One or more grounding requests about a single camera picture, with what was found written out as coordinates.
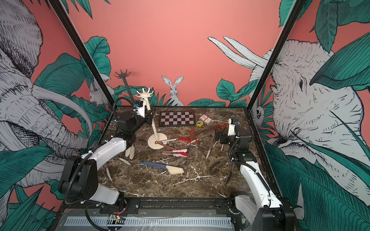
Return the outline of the red handled steel tongs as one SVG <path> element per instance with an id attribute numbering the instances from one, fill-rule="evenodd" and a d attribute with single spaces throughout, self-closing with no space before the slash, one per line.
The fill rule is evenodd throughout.
<path id="1" fill-rule="evenodd" d="M 201 139 L 203 139 L 207 136 L 213 135 L 216 130 L 224 131 L 226 128 L 227 128 L 227 124 L 223 124 L 223 125 L 218 126 L 218 127 L 214 128 L 213 130 L 210 130 L 210 131 L 205 131 L 205 132 L 201 132 L 201 133 L 197 132 L 194 135 L 192 135 L 192 140 L 187 143 L 187 146 L 193 144 L 194 142 L 200 141 Z"/>

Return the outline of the cream utensil rack stand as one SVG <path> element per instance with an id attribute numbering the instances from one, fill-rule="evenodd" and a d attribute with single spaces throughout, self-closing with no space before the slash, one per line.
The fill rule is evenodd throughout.
<path id="1" fill-rule="evenodd" d="M 143 110 L 142 109 L 139 110 L 139 114 L 144 115 L 144 112 L 145 112 L 144 108 L 146 108 L 147 112 L 149 110 L 151 110 L 148 98 L 151 97 L 153 93 L 150 92 L 150 89 L 145 90 L 144 88 L 142 88 L 141 92 L 139 92 L 139 91 L 136 91 L 136 92 L 137 92 L 136 96 L 141 101 L 143 101 L 143 105 L 144 105 Z M 154 134 L 149 137 L 149 139 L 147 141 L 147 144 L 151 149 L 154 149 L 154 150 L 162 149 L 163 146 L 159 144 L 159 141 L 166 140 L 167 136 L 163 133 L 158 133 L 157 132 L 156 125 L 155 125 L 155 122 L 154 122 L 153 118 L 151 119 L 150 122 L 151 122 L 151 126 L 152 126 Z"/>

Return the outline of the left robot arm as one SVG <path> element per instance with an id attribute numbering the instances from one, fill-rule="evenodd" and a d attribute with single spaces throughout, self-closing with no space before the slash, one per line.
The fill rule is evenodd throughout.
<path id="1" fill-rule="evenodd" d="M 117 154 L 132 147 L 136 131 L 144 124 L 151 124 L 156 109 L 144 113 L 124 111 L 118 113 L 117 128 L 113 138 L 93 151 L 66 160 L 58 191 L 65 196 L 65 203 L 93 201 L 116 207 L 124 207 L 124 197 L 98 182 L 98 170 Z"/>

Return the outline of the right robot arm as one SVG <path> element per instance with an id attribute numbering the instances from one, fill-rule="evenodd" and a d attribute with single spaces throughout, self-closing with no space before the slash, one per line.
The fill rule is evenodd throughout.
<path id="1" fill-rule="evenodd" d="M 228 159 L 240 167 L 253 197 L 236 195 L 232 208 L 244 215 L 245 231 L 295 231 L 295 215 L 288 202 L 282 202 L 264 179 L 259 164 L 249 151 L 249 135 L 233 132 L 230 135 L 216 130 L 215 139 L 230 146 Z"/>

